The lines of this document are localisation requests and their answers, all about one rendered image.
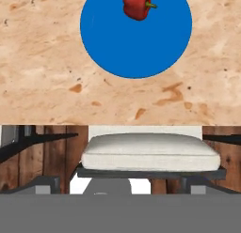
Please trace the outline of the red bell pepper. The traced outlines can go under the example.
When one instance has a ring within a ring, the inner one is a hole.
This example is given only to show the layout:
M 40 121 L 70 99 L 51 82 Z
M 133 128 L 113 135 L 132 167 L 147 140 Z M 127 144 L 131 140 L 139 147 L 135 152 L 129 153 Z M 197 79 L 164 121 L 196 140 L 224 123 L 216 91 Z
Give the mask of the red bell pepper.
M 151 8 L 157 8 L 152 0 L 122 0 L 126 16 L 136 21 L 143 21 Z

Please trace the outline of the black stool frame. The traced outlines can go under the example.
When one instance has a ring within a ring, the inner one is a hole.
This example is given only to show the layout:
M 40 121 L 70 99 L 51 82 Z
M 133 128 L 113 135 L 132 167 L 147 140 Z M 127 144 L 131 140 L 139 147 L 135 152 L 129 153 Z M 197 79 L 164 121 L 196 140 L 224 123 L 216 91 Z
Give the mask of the black stool frame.
M 75 136 L 77 136 L 77 133 L 34 134 L 31 136 L 26 136 L 19 142 L 14 142 L 0 148 L 0 163 L 5 162 L 9 158 L 33 145 L 53 142 L 56 140 L 67 139 Z
M 241 134 L 212 135 L 204 134 L 203 140 L 241 146 Z

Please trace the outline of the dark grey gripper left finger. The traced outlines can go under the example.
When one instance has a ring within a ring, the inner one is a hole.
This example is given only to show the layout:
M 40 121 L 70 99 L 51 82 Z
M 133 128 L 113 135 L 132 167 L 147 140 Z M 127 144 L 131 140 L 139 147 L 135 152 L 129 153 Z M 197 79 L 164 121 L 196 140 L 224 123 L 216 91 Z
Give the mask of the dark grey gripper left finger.
M 59 194 L 60 177 L 37 176 L 25 186 L 6 190 L 1 194 Z

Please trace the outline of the stool with white cushion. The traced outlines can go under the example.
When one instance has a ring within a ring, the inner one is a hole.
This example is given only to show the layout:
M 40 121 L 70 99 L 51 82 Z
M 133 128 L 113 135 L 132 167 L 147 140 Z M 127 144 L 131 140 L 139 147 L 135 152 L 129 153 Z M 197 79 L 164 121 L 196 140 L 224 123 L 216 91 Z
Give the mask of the stool with white cushion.
M 81 163 L 86 169 L 204 172 L 220 167 L 200 126 L 91 126 Z

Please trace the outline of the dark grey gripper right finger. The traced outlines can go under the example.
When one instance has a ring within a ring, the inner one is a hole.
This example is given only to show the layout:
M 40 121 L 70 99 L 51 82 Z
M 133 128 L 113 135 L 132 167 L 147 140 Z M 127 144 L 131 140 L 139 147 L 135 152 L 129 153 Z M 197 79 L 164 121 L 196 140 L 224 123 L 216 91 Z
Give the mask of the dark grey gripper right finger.
M 204 177 L 186 177 L 181 180 L 182 194 L 239 194 L 239 192 L 215 185 Z

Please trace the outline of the blue round plate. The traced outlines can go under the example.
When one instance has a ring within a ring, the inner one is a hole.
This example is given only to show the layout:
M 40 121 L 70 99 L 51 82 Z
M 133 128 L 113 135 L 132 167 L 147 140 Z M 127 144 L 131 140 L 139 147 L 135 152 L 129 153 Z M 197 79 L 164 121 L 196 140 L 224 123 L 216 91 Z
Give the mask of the blue round plate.
M 186 0 L 153 0 L 143 21 L 123 12 L 122 0 L 87 0 L 80 18 L 85 49 L 102 69 L 123 78 L 147 78 L 170 68 L 192 32 Z

